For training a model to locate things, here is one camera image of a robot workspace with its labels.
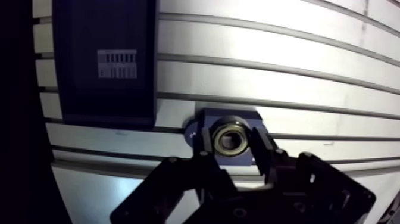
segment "metal ring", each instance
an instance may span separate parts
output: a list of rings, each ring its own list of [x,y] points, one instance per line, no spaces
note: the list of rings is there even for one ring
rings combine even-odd
[[[229,133],[237,134],[238,137],[240,137],[240,144],[238,147],[228,150],[222,146],[221,140]],[[217,130],[215,130],[215,132],[213,133],[213,141],[215,150],[221,155],[229,157],[242,154],[248,148],[246,130],[241,125],[235,123],[228,123],[217,128]]]

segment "barcode label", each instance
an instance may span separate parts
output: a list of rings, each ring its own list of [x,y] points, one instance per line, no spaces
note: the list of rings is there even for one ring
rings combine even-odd
[[[136,79],[136,50],[97,50],[100,79]]]

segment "black panel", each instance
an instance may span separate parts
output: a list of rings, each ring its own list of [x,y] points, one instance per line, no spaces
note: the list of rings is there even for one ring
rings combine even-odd
[[[153,127],[156,0],[53,2],[54,57],[66,123]]]

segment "hole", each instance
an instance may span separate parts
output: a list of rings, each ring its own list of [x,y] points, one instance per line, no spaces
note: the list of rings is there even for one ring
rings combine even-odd
[[[237,133],[227,133],[220,139],[220,145],[225,150],[235,150],[239,148],[242,143],[242,138]]]
[[[244,218],[247,215],[247,211],[243,208],[235,208],[233,209],[233,215],[238,218]]]
[[[311,174],[310,176],[310,183],[314,183],[315,182],[315,174]]]

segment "slatwall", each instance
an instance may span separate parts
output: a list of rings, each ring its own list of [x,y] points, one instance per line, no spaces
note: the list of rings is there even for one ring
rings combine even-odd
[[[156,128],[138,132],[63,123],[51,0],[33,0],[37,80],[55,163],[154,167],[167,156],[190,157],[184,125],[201,108],[218,107],[257,110],[293,156],[309,151],[345,172],[399,167],[394,1],[160,0]],[[400,175],[390,179],[369,223],[400,189]]]

